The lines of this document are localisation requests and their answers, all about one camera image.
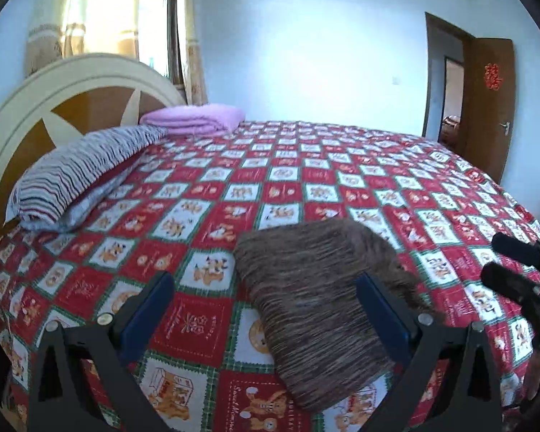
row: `bedsheet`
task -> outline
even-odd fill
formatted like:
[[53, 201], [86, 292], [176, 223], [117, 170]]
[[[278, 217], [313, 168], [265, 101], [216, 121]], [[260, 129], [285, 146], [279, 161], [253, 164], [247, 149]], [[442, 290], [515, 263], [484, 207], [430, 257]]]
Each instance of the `bedsheet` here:
[[[452, 325], [483, 320], [513, 401], [531, 353], [516, 305], [479, 280], [498, 260], [540, 284], [540, 274], [489, 248], [502, 231], [524, 242], [540, 225], [490, 177], [437, 143], [410, 135], [305, 122], [248, 122], [214, 139], [166, 137], [70, 234], [14, 229], [0, 243], [0, 342], [13, 394], [27, 417], [32, 360], [44, 325], [84, 325], [116, 312], [156, 272], [177, 293], [132, 373], [171, 428], [356, 431], [390, 387], [384, 374], [310, 416], [274, 375], [263, 327], [234, 275], [237, 235], [303, 220], [350, 216], [386, 238], [418, 273], [420, 293]], [[93, 366], [107, 421], [118, 418]], [[413, 418], [427, 413], [436, 369]]]

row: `pillow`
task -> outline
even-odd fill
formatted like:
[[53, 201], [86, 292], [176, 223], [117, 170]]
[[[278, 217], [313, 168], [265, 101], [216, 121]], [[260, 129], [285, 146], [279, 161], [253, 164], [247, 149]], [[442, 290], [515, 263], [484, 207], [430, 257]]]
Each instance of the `pillow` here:
[[43, 219], [21, 220], [20, 226], [27, 230], [66, 233], [79, 227], [92, 210], [126, 180], [141, 161], [142, 152], [135, 154], [122, 164], [114, 167], [94, 182], [82, 193], [55, 223]]
[[16, 182], [7, 220], [58, 222], [96, 180], [166, 134], [149, 125], [118, 126], [88, 133], [42, 156]]
[[433, 314], [392, 246], [351, 219], [241, 234], [234, 257], [260, 312], [276, 373], [311, 413], [360, 391], [393, 365], [356, 298], [359, 276], [378, 277], [412, 310]]

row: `door handle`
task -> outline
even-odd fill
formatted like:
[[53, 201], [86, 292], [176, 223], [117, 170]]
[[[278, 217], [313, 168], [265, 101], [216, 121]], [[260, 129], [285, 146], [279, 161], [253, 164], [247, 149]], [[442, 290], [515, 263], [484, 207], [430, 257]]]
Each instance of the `door handle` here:
[[504, 127], [504, 136], [508, 136], [508, 133], [510, 132], [510, 122], [507, 121], [506, 123], [498, 123], [498, 124]]

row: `window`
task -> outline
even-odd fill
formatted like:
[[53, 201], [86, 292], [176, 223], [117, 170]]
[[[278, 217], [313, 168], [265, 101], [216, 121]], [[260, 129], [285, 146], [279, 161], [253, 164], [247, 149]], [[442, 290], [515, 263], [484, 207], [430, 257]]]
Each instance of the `window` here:
[[170, 77], [168, 26], [168, 0], [140, 0], [138, 17], [140, 61], [165, 77]]

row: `striped pillow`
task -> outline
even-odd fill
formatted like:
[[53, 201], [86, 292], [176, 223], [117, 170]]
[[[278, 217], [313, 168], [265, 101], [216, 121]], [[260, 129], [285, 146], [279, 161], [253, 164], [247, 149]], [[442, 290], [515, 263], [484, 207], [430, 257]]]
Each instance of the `striped pillow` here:
[[22, 221], [39, 219], [55, 224], [102, 174], [165, 134], [165, 128], [156, 126], [118, 126], [88, 133], [56, 148], [32, 164], [16, 182], [8, 214]]

